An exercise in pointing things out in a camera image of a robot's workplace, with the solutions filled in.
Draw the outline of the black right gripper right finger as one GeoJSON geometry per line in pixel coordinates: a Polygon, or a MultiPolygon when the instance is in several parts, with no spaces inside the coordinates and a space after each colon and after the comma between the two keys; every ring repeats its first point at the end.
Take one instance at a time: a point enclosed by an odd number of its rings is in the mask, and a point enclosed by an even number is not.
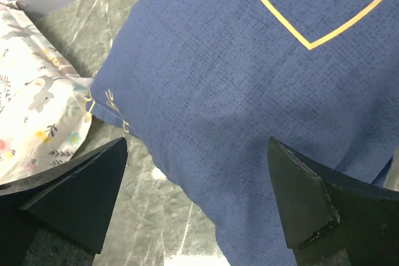
{"type": "Polygon", "coordinates": [[[317,163],[275,138],[267,159],[297,265],[398,265],[398,192],[317,163]]]}

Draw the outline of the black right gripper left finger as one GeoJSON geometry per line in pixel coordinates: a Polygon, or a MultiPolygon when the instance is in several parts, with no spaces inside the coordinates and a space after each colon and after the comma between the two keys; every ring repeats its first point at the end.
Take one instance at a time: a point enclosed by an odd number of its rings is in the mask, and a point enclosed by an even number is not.
{"type": "Polygon", "coordinates": [[[1,185],[1,265],[92,265],[127,164],[117,138],[67,163],[1,185]]]}

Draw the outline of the blue pillowcase with gold print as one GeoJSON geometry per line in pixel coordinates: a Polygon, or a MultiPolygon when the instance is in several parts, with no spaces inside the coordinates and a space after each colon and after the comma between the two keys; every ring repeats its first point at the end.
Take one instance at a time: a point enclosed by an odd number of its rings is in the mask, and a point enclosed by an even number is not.
{"type": "Polygon", "coordinates": [[[269,138],[382,181],[398,148],[398,0],[139,0],[87,109],[144,142],[231,265],[294,265],[269,138]]]}

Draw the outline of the floral white pillow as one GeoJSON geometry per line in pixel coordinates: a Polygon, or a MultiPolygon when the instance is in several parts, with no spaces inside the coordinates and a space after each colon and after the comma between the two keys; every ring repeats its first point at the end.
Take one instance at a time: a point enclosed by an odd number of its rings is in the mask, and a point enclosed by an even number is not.
{"type": "Polygon", "coordinates": [[[89,132],[81,77],[15,1],[1,1],[1,183],[68,162],[89,132]]]}

